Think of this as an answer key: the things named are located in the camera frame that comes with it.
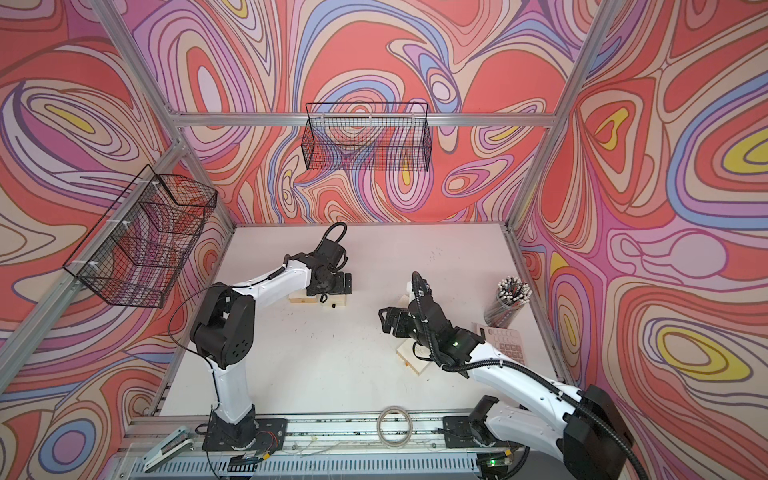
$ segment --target wooden block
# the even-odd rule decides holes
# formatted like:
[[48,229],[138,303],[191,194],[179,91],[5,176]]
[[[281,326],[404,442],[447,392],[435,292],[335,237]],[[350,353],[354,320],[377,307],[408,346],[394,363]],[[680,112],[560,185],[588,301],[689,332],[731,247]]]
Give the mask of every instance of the wooden block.
[[297,290],[288,295],[288,301],[291,303],[319,303],[320,299],[318,295],[307,296],[306,290]]
[[[425,362],[413,356],[413,342],[413,339],[407,339],[401,346],[397,347],[396,353],[397,356],[406,363],[406,366],[409,367],[411,371],[413,371],[416,375],[421,375],[422,372],[432,362]],[[420,356],[429,356],[429,351],[420,345],[416,346],[416,353],[418,353]]]
[[407,295],[403,295],[400,297],[400,300],[397,301],[395,306],[399,306],[400,308],[408,308],[409,303],[411,303],[410,298]]

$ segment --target aluminum frame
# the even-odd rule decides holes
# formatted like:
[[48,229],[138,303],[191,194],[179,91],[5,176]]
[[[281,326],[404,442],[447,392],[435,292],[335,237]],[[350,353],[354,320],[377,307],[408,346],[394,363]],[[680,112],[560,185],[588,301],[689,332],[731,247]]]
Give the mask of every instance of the aluminum frame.
[[[161,90],[157,85],[154,77],[150,74],[147,64],[141,57],[137,46],[128,31],[121,16],[117,13],[111,0],[91,0],[94,11],[100,18],[102,25],[107,30],[107,33],[111,37],[115,44],[116,49],[121,54],[122,58],[127,64],[129,72],[135,77],[139,88],[147,96],[151,107],[154,110],[159,122],[163,125],[167,133],[174,140],[174,146],[169,150],[178,155],[175,155],[173,162],[168,162],[168,165],[163,163],[165,167],[172,170],[175,166],[175,160],[180,156],[185,155],[187,160],[187,166],[190,168],[190,172],[194,175],[195,179],[205,184],[213,186],[207,172],[204,170],[200,159],[197,157],[195,151],[190,147],[185,135],[184,127],[192,126],[303,126],[306,123],[305,114],[192,114],[184,112],[175,112],[170,107],[170,104],[165,100],[161,94]],[[611,23],[624,4],[624,0],[612,0],[609,2],[602,2],[599,7],[595,19],[587,34],[584,46],[577,56],[574,63],[574,69],[568,77],[563,93],[561,94],[558,105],[555,108],[553,114],[430,114],[429,122],[432,126],[436,127],[458,127],[458,126],[486,126],[486,125],[514,125],[514,126],[536,126],[546,127],[548,131],[545,133],[541,140],[537,154],[531,162],[531,167],[528,174],[525,176],[523,184],[521,185],[520,192],[517,195],[515,204],[511,209],[511,213],[502,225],[502,229],[505,231],[505,238],[507,239],[510,253],[517,265],[521,268],[521,272],[526,281],[531,282],[530,275],[526,275],[528,271],[524,268],[525,264],[522,262],[521,252],[519,246],[516,243],[514,234],[510,231],[514,221],[520,215],[521,206],[528,203],[528,199],[532,195],[535,185],[538,183],[546,164],[549,162],[554,149],[556,147],[556,140],[560,133],[563,131],[567,124],[568,115],[573,108],[578,96],[578,92],[581,90],[586,77],[588,76],[589,68],[594,63],[594,59],[599,52],[600,47],[604,41],[605,35],[611,26]],[[158,172],[162,171],[166,173],[169,170],[165,170],[160,167],[160,163],[156,164]],[[127,199],[124,202],[124,206],[127,206]],[[230,219],[230,216],[226,209],[221,205],[217,207],[217,212],[222,220],[229,228],[229,235],[226,240],[226,245],[229,245],[232,233],[234,231],[234,225]],[[0,365],[5,368],[2,369],[0,374],[0,386],[4,389],[8,383],[13,379],[18,370],[24,365],[24,362],[34,352],[35,348],[42,340],[42,337],[35,342],[39,336],[37,328],[45,329],[45,324],[50,323],[52,326],[55,320],[66,310],[66,307],[71,302],[74,295],[79,291],[79,286],[74,284],[67,284],[63,282],[57,283],[52,289],[49,298],[38,304],[38,307],[33,310],[30,316],[23,322],[19,329],[14,332],[11,337],[6,341],[5,348],[0,351]],[[535,300],[531,303],[534,310],[534,315],[541,330],[541,334],[544,337],[545,344],[547,345],[550,357],[553,360],[553,365],[558,376],[562,376],[566,382],[572,384],[573,379],[567,368],[564,367],[564,362],[559,353],[559,349],[554,344],[554,335],[549,325],[546,310],[541,304],[541,300],[534,294]],[[8,357],[13,352],[14,358]],[[13,370],[9,360],[15,363],[20,363],[18,369]],[[166,376],[164,377],[164,384],[172,379],[173,374],[171,368],[169,368]],[[156,409],[159,403],[159,398],[163,395],[164,387],[158,390],[156,401],[153,401],[152,409]],[[450,412],[440,412],[441,415],[449,414]],[[294,417],[294,415],[282,415],[288,417]],[[202,422],[207,421],[206,416],[194,416],[194,417],[178,417],[178,416],[152,416],[142,419],[135,419],[131,422],[126,431],[124,437],[123,449],[130,448],[130,444],[138,439],[146,439],[150,442],[156,442],[164,435],[175,429],[179,424],[185,424],[192,429]]]
[[[303,127],[306,114],[242,113],[195,114],[174,112],[171,119],[178,127]],[[430,127],[485,127],[509,125],[522,127],[552,127],[555,115],[540,114],[427,114]]]
[[616,14],[623,6],[624,0],[607,0],[598,6],[598,11],[595,13],[592,25],[590,25],[584,45],[576,57],[574,69],[565,82],[565,88],[563,88],[558,106],[554,110],[554,124],[551,129],[544,133],[544,137],[538,145],[536,155],[531,161],[528,174],[525,175],[518,189],[515,202],[505,222],[507,227],[514,225],[522,215],[521,209],[528,204],[541,175],[544,173],[544,169],[550,159],[557,154],[558,139],[561,132],[568,126],[568,116],[571,114],[574,105],[576,105],[578,95],[587,80],[590,68],[594,65],[594,61],[598,57],[598,53],[600,53],[600,48],[605,42],[608,30],[611,28]]

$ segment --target black cable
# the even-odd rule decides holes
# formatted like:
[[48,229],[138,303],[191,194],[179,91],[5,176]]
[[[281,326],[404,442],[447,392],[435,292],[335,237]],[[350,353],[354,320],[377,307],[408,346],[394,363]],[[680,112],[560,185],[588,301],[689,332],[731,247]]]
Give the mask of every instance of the black cable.
[[252,286],[256,286],[259,283],[266,282],[267,280],[272,280],[274,278],[274,276],[272,276],[272,275],[275,275],[275,273],[278,273],[278,272],[282,273],[282,272],[285,271],[285,269],[286,269],[286,267],[282,266],[279,269],[275,270],[274,272],[270,273],[269,275],[265,276],[263,279],[259,280],[258,282],[253,282],[250,285],[235,286],[234,288],[250,288]]
[[[200,425],[195,427],[195,430],[194,430],[195,433],[197,433],[197,429],[200,428],[201,426],[203,426],[203,425],[210,425],[210,420],[213,418],[213,416],[214,416],[214,409],[211,409],[210,410],[210,414],[208,415],[208,423],[201,423]],[[219,474],[217,474],[216,470],[214,470],[214,464],[210,462],[210,456],[208,455],[208,451],[207,450],[205,450],[205,458],[208,460],[208,467],[210,468],[210,472],[214,474],[214,477],[216,477],[216,480],[221,480],[221,477],[219,476]]]
[[213,376],[213,378],[214,378],[214,390],[216,391],[216,409],[217,409],[217,408],[219,408],[219,405],[221,405],[221,400],[220,400],[220,397],[219,397],[219,387],[217,387],[217,386],[216,386],[216,375],[214,374],[214,365],[213,365],[213,364],[210,362],[210,360],[209,360],[208,358],[206,358],[205,356],[203,356],[203,355],[199,354],[197,351],[195,351],[195,350],[191,350],[191,349],[188,349],[186,346],[184,346],[184,345],[181,345],[181,344],[180,344],[180,343],[179,343],[179,342],[178,342],[178,341],[177,341],[177,340],[174,338],[174,336],[170,334],[170,325],[171,325],[171,324],[172,324],[172,322],[174,321],[174,317],[176,316],[176,314],[178,313],[178,311],[179,311],[179,310],[181,310],[181,307],[182,307],[182,306],[184,306],[184,304],[185,304],[186,302],[188,302],[188,301],[192,300],[192,297],[194,297],[194,296],[195,296],[195,295],[197,295],[198,293],[200,293],[200,292],[203,292],[203,291],[205,291],[205,290],[208,290],[209,288],[213,288],[213,287],[215,287],[215,286],[221,286],[221,285],[209,285],[209,286],[206,286],[206,287],[204,287],[204,288],[201,288],[201,289],[199,289],[197,292],[193,293],[192,295],[189,295],[189,296],[188,296],[188,297],[187,297],[187,298],[186,298],[186,299],[185,299],[183,302],[181,302],[181,304],[180,304],[180,305],[179,305],[179,306],[178,306],[178,307],[177,307],[177,308],[174,310],[174,312],[173,312],[173,313],[170,315],[170,319],[168,320],[168,329],[167,329],[167,330],[168,330],[168,336],[170,337],[170,339],[171,339],[171,340],[173,340],[173,342],[174,342],[175,344],[177,344],[177,345],[178,345],[178,346],[180,346],[181,348],[183,348],[183,349],[187,350],[189,353],[193,353],[193,354],[195,354],[195,355],[199,356],[201,359],[205,360],[205,362],[206,362],[206,363],[208,364],[208,366],[210,367],[210,370],[211,370],[211,375],[212,375],[212,376]]
[[413,356],[417,359],[421,360],[422,362],[431,362],[432,359],[424,357],[424,356],[418,356],[416,355],[416,342],[413,343],[413,346],[411,347],[411,350],[413,351]]
[[330,227],[328,227],[328,230],[326,230],[326,232],[323,234],[323,240],[328,238],[328,233],[331,233],[331,231],[334,228],[336,228],[336,227],[343,227],[344,228],[344,230],[341,231],[341,235],[339,235],[339,238],[333,240],[336,243],[340,242],[341,239],[344,238],[344,236],[346,235],[346,223],[344,223],[344,222],[336,222],[333,225],[331,225]]
[[640,459],[637,457],[637,455],[634,454],[634,452],[632,452],[632,448],[629,445],[627,445],[624,439],[621,438],[619,434],[616,433],[616,431],[611,428],[610,425],[604,422],[603,419],[601,419],[599,416],[595,415],[591,410],[588,410],[585,407],[583,407],[579,401],[567,395],[558,387],[552,385],[547,379],[538,375],[533,370],[527,369],[523,365],[520,365],[519,363],[509,362],[507,360],[486,359],[486,360],[479,360],[478,362],[467,363],[466,365],[462,365],[462,366],[447,366],[444,363],[443,364],[439,363],[437,361],[438,357],[436,354],[434,342],[432,341],[432,335],[431,335],[432,331],[429,328],[429,322],[427,321],[427,318],[424,316],[424,312],[422,311],[422,304],[421,304],[421,301],[419,300],[419,289],[416,286],[417,282],[420,284],[423,281],[424,280],[422,279],[422,276],[419,275],[419,272],[413,272],[413,274],[411,275],[411,284],[412,284],[413,293],[416,299],[416,306],[419,309],[419,315],[421,316],[420,320],[424,323],[424,331],[425,331],[425,336],[427,338],[427,343],[429,344],[430,356],[432,357],[433,362],[440,365],[440,369],[445,370],[446,372],[466,372],[467,370],[478,369],[483,366],[497,366],[499,368],[502,368],[502,367],[511,368],[513,370],[517,370],[518,372],[525,374],[526,376],[532,378],[536,382],[543,385],[547,390],[555,394],[559,399],[562,399],[568,405],[572,406],[576,412],[579,412],[581,415],[589,418],[595,425],[598,426],[600,430],[602,430],[606,435],[611,437],[611,440],[614,441],[614,443],[618,446],[621,452],[627,456],[627,460],[629,460],[630,464],[632,465],[632,468],[634,468],[635,472],[637,473],[637,477],[640,480],[648,480],[648,474],[645,472],[645,468],[643,468],[643,464],[640,462]]
[[443,435],[450,435],[451,437],[459,440],[474,440],[472,437],[465,437],[463,435],[459,435],[458,433],[454,433],[446,429],[436,429],[435,432],[441,433]]

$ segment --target wall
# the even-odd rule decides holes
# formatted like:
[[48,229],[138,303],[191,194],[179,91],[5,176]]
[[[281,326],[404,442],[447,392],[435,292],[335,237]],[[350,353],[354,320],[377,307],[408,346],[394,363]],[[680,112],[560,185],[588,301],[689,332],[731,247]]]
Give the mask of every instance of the wall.
[[[133,2],[122,10],[177,111],[301,112],[423,100],[552,112],[596,4],[574,0]],[[301,128],[187,129],[238,223],[506,220],[542,129],[433,129],[428,174],[305,172]]]
[[0,6],[0,337],[80,239],[167,147],[94,14],[78,0]]
[[[86,1],[13,4],[0,5],[3,341],[115,196],[168,146]],[[0,478],[99,475],[157,391],[174,352],[169,315],[210,278],[223,230],[212,217],[163,309],[78,295],[0,396]],[[193,306],[174,319],[176,335]]]
[[768,476],[768,5],[628,2],[515,231],[654,478]]
[[503,221],[541,127],[459,127],[423,171],[306,170],[298,127],[190,127],[236,223]]

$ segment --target calculator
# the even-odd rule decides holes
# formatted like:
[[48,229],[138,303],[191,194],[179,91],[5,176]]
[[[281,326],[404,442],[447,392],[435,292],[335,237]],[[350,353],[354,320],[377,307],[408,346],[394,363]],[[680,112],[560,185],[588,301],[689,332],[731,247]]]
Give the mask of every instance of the calculator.
[[525,365],[525,352],[520,332],[513,329],[497,329],[475,323],[475,333],[493,345],[499,352]]

